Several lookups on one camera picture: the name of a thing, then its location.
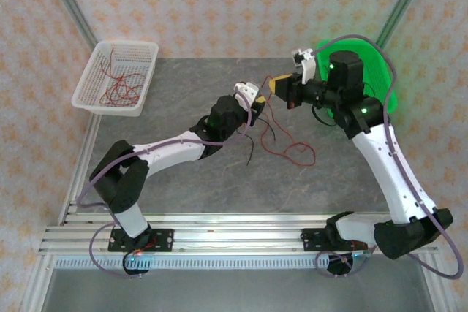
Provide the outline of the green plastic mesh basket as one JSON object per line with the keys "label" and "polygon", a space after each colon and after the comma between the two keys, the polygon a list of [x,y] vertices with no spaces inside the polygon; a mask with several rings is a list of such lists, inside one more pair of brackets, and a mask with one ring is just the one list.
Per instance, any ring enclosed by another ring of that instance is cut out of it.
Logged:
{"label": "green plastic mesh basket", "polygon": [[377,98],[382,104],[392,82],[392,74],[385,59],[372,45],[362,39],[343,39],[320,51],[317,55],[317,71],[321,80],[328,79],[330,55],[336,51],[352,51],[363,61],[364,93]]}

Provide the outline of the aluminium frame post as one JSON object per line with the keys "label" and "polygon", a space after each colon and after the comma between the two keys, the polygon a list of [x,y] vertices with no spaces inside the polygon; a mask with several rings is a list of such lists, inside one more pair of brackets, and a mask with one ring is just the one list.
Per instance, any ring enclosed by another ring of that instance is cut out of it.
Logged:
{"label": "aluminium frame post", "polygon": [[394,31],[397,29],[400,20],[408,7],[412,3],[412,0],[397,0],[394,4],[385,24],[381,28],[381,31],[377,37],[377,45],[384,48],[390,41]]}
{"label": "aluminium frame post", "polygon": [[83,14],[80,8],[80,5],[78,4],[78,1],[77,0],[61,0],[61,2],[66,7],[68,13],[70,14],[80,35],[82,36],[86,44],[91,49],[94,49],[94,47],[98,43],[98,39],[96,38],[94,32],[91,29],[91,26],[86,20],[86,17]]}

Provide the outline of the aluminium mounting rail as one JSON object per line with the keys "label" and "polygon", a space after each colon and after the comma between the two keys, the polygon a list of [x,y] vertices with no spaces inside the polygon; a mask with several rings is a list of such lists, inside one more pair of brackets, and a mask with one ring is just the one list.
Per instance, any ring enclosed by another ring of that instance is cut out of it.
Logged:
{"label": "aluminium mounting rail", "polygon": [[[195,213],[149,215],[153,228],[175,231],[173,253],[181,254],[294,254],[303,253],[301,231],[323,227],[326,214],[307,213]],[[70,213],[65,222],[47,227],[39,247],[42,254],[85,254],[91,240],[105,255],[110,216]]]}

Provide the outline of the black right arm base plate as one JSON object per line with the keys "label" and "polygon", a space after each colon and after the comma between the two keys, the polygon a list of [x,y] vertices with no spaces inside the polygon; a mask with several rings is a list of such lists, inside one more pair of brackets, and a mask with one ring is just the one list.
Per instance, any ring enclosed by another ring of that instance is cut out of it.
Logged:
{"label": "black right arm base plate", "polygon": [[343,240],[327,228],[305,228],[300,238],[304,251],[362,251],[369,248],[361,241]]}

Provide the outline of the white plastic mesh basket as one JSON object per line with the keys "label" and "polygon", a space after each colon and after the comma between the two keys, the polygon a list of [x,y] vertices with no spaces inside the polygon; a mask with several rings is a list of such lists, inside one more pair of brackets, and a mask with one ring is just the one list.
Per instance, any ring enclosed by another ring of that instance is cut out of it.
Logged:
{"label": "white plastic mesh basket", "polygon": [[154,42],[98,42],[79,79],[72,105],[97,115],[140,116],[158,53]]}

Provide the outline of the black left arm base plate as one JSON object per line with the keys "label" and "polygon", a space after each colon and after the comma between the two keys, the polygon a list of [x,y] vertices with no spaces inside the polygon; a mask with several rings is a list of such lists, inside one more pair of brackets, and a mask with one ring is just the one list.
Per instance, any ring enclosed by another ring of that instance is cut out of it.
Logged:
{"label": "black left arm base plate", "polygon": [[109,252],[171,252],[173,229],[149,228],[136,238],[131,238],[123,229],[113,229],[107,249]]}

